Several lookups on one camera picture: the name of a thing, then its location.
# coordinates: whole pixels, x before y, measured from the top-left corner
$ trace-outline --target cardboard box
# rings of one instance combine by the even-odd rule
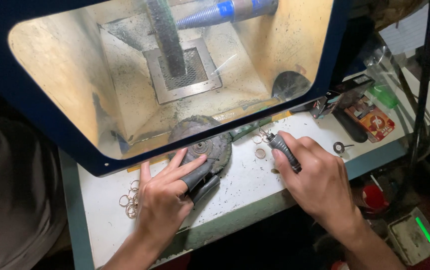
[[[346,80],[328,90],[324,97],[315,101],[310,114],[315,119],[319,119],[331,114],[336,107],[342,109],[350,107],[363,96],[374,82],[372,78],[365,74]]]
[[[395,129],[395,123],[365,95],[344,111],[365,129],[372,143],[383,140]]]

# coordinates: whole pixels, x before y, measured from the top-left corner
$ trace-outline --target green light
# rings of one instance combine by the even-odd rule
[[[420,220],[419,217],[415,218],[416,223],[418,223],[418,226],[420,226],[420,229],[422,229],[423,233],[425,234],[426,238],[428,239],[428,242],[430,242],[430,234],[428,233],[427,229],[425,228],[425,226],[423,225],[422,221]]]

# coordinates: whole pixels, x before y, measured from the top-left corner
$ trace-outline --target rotary tool handpiece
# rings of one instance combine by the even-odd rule
[[[288,161],[290,162],[290,165],[292,165],[292,168],[295,173],[299,173],[302,170],[300,163],[292,154],[288,146],[286,146],[285,141],[279,134],[274,135],[273,133],[270,133],[267,135],[266,138],[268,140],[267,144],[271,149],[278,149],[285,154],[285,156],[288,158]]]

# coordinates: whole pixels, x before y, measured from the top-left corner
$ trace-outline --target blue metal frame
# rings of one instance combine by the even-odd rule
[[[350,0],[335,0],[323,46],[320,65],[310,91],[293,101],[267,108],[263,111],[233,120],[210,130],[184,138],[178,142],[128,158],[113,159],[100,153],[73,125],[28,73],[19,65],[8,44],[8,34],[18,22],[63,11],[86,7],[101,0],[0,0],[0,95],[23,113],[44,134],[68,153],[75,161],[95,176],[105,176],[130,168],[151,157],[194,144],[216,134],[277,114],[322,96],[330,82],[340,43],[345,31]]]

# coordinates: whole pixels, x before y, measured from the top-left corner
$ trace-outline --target gray rotary tool grip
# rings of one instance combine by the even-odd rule
[[[200,188],[195,188],[191,193],[188,194],[188,196],[192,199],[194,204],[197,204],[198,201],[200,201],[207,193],[210,192],[210,190],[212,190],[218,184],[220,184],[220,178],[218,177],[218,175],[214,175],[203,185],[200,184]]]
[[[193,172],[180,178],[180,180],[184,181],[187,184],[187,193],[190,193],[194,189],[194,187],[197,186],[197,184],[203,179],[203,177],[206,176],[212,170],[212,168],[213,164],[211,162],[205,162]]]
[[[293,170],[296,173],[299,173],[302,170],[302,167],[301,167],[300,163],[298,162],[298,160],[295,158],[295,156],[292,154],[292,152],[290,151],[288,146],[286,145],[283,138],[279,134],[277,134],[273,138],[269,138],[269,139],[271,139],[271,140],[268,143],[268,146],[271,149],[278,149],[278,150],[282,151],[282,153],[284,153],[284,155],[288,158],[288,162],[290,162],[290,165],[292,165]]]

